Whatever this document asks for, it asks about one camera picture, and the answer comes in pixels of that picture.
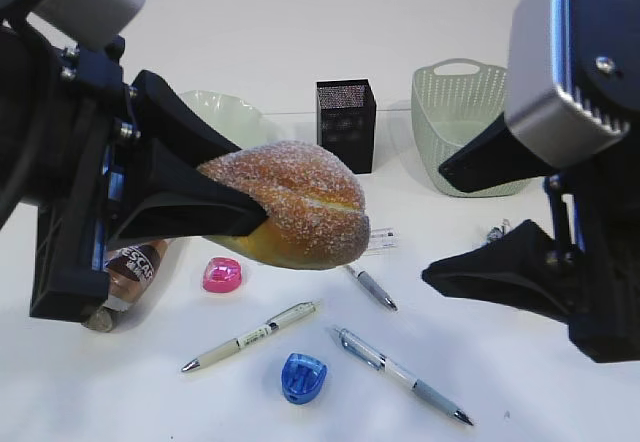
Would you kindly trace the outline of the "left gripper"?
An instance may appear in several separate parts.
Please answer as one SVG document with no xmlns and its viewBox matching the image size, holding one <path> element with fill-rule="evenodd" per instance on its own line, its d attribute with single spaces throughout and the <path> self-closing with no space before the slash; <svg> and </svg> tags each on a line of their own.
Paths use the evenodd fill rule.
<svg viewBox="0 0 640 442">
<path fill-rule="evenodd" d="M 34 318 L 84 321 L 104 304 L 108 251 L 189 236 L 244 236 L 266 220 L 249 195 L 196 167 L 240 147 L 158 74 L 133 86 L 125 44 L 54 47 L 20 18 L 1 26 L 1 215 L 37 210 Z M 139 140 L 147 142 L 133 153 Z"/>
</svg>

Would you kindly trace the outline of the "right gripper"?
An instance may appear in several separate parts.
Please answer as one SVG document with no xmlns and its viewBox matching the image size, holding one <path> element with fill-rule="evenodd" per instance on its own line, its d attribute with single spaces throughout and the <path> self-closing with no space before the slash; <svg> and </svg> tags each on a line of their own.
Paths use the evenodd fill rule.
<svg viewBox="0 0 640 442">
<path fill-rule="evenodd" d="M 527 219 L 478 249 L 430 263 L 425 283 L 445 297 L 565 323 L 571 342 L 595 362 L 638 360 L 638 132 L 557 172 L 512 134 L 501 113 L 438 172 L 463 193 L 552 175 L 544 190 L 554 235 Z"/>
</svg>

